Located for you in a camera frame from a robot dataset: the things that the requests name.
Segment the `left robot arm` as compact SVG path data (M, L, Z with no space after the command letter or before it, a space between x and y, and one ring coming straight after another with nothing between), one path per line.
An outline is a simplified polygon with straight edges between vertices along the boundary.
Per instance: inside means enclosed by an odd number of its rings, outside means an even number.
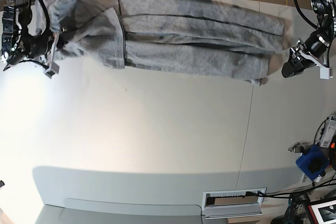
M310 0L317 23L313 23L304 15L298 0L293 1L299 15L314 28L314 31L305 41L299 39L296 46L289 49L288 61L283 64L281 70L282 76L290 78L316 66L320 71L320 79L333 78L330 49L335 42L335 0Z

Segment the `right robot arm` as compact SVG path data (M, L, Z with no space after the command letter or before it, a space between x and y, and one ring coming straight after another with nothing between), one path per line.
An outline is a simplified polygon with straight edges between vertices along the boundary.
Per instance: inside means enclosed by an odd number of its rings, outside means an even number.
M59 66L54 62L59 32L50 30L50 18L43 0L3 0L1 37L1 62L4 71L25 62L32 62L44 69L44 74L51 78L59 73ZM32 21L31 5L39 3L43 11L46 26L31 35L28 25Z

